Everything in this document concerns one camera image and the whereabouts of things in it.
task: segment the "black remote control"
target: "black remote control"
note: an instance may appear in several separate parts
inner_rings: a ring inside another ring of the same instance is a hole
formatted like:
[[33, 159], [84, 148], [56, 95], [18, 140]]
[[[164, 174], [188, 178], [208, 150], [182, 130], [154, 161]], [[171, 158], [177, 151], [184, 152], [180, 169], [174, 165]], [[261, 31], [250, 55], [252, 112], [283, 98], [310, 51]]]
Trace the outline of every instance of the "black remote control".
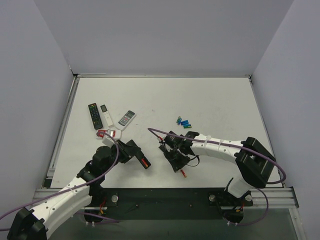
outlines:
[[96, 130], [101, 129], [103, 127], [103, 125], [102, 125], [102, 121], [100, 118], [97, 104], [92, 103], [92, 104], [88, 105], [88, 107], [89, 107], [89, 111], [90, 111], [90, 115], [91, 115], [94, 129], [96, 129]]

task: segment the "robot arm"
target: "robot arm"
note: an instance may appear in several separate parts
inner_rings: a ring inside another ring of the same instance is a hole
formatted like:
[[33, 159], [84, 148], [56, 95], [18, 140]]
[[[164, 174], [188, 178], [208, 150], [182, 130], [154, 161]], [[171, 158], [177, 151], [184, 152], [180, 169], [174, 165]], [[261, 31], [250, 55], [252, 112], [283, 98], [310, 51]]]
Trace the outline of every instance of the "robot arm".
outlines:
[[105, 180], [105, 177], [103, 176], [94, 182], [92, 180], [101, 176], [115, 164], [125, 164], [133, 157], [136, 157], [145, 169], [151, 166], [133, 140], [126, 144], [118, 140], [117, 145], [119, 155], [116, 163], [116, 145], [101, 146], [96, 150], [92, 160], [66, 187], [59, 191], [65, 191], [65, 193], [55, 193], [55, 196], [29, 210], [22, 208], [13, 220], [7, 239], [47, 240], [61, 224], [81, 208], [95, 201], [101, 203], [103, 188], [100, 184]]
[[182, 137], [187, 137], [188, 139], [168, 135], [159, 147], [175, 172], [188, 164], [190, 161], [188, 155], [209, 156], [229, 161], [238, 166], [240, 174], [231, 179], [226, 188], [226, 191], [235, 198], [243, 197], [252, 188], [262, 189], [266, 187], [274, 165], [261, 157], [250, 154], [250, 152], [234, 147], [245, 147], [276, 161], [272, 154], [255, 138], [248, 137], [245, 141], [230, 141], [212, 138], [211, 136], [205, 136], [193, 131], [187, 132]]

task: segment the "blue battery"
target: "blue battery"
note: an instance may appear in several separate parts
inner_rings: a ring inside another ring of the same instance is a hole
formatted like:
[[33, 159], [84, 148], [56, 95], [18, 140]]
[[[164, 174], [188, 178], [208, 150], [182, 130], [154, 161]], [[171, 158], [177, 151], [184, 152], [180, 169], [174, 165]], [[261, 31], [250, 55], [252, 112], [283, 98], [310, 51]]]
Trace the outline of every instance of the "blue battery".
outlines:
[[188, 120], [185, 120], [185, 121], [182, 121], [182, 122], [181, 122], [181, 125], [185, 125], [185, 124], [189, 124], [189, 121], [188, 121]]

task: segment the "remote control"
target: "remote control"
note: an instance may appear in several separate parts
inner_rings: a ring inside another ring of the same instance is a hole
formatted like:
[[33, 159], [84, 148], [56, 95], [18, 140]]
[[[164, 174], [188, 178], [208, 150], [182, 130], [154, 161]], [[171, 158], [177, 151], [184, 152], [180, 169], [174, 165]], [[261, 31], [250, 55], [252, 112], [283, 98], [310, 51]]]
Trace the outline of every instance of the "remote control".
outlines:
[[133, 111], [128, 111], [118, 122], [120, 124], [119, 130], [123, 131], [132, 122], [132, 120], [136, 117], [136, 114]]
[[103, 127], [103, 125], [102, 125], [102, 121], [100, 118], [97, 104], [92, 103], [92, 104], [88, 105], [88, 107], [89, 107], [89, 111], [90, 111], [90, 115], [91, 115], [94, 129], [96, 129], [96, 130], [101, 129]]
[[100, 108], [102, 110], [102, 113], [104, 115], [106, 123], [108, 124], [108, 127], [109, 128], [112, 127], [114, 125], [114, 123], [112, 122], [112, 119], [110, 117], [110, 114], [108, 112], [108, 109], [107, 109], [106, 105], [101, 105]]

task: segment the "white remote control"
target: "white remote control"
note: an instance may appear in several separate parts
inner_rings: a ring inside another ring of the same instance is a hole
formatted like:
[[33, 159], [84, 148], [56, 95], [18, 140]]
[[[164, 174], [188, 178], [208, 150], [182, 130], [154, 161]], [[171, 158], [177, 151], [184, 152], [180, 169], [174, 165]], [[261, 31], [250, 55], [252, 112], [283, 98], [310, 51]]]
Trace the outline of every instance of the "white remote control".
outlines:
[[101, 105], [100, 108], [101, 108], [101, 110], [102, 110], [102, 113], [103, 113], [103, 115], [104, 115], [104, 118], [105, 118], [105, 120], [106, 120], [106, 123], [108, 124], [108, 126], [109, 126], [109, 128], [110, 128], [111, 126], [114, 125], [114, 123], [112, 122], [112, 119], [111, 119], [111, 117], [110, 117], [110, 115], [109, 115], [108, 109], [107, 109], [106, 105]]
[[132, 122], [132, 120], [136, 117], [137, 114], [135, 114], [133, 111], [128, 111], [118, 122], [119, 127], [117, 129], [123, 131], [126, 129], [126, 127], [129, 125], [129, 123]]

